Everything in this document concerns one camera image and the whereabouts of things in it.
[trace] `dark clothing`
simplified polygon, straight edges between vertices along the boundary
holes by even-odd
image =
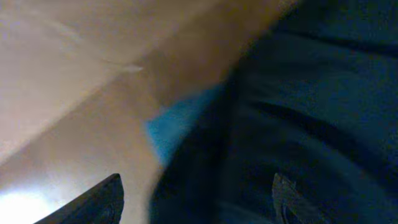
[[[307,1],[178,148],[151,223],[397,223],[398,2]]]

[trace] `black object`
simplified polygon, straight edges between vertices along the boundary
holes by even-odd
[[[124,206],[119,174],[112,174],[36,224],[117,224]]]

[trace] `light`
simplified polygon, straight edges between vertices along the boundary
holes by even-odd
[[[40,194],[12,193],[0,195],[0,223],[32,224],[53,210]]]

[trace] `blue fabric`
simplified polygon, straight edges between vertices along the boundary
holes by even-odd
[[[221,85],[179,101],[153,120],[146,132],[161,164],[166,165],[201,112],[222,89]]]

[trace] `beige wall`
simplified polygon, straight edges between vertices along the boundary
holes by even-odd
[[[0,163],[216,2],[1,1]]]

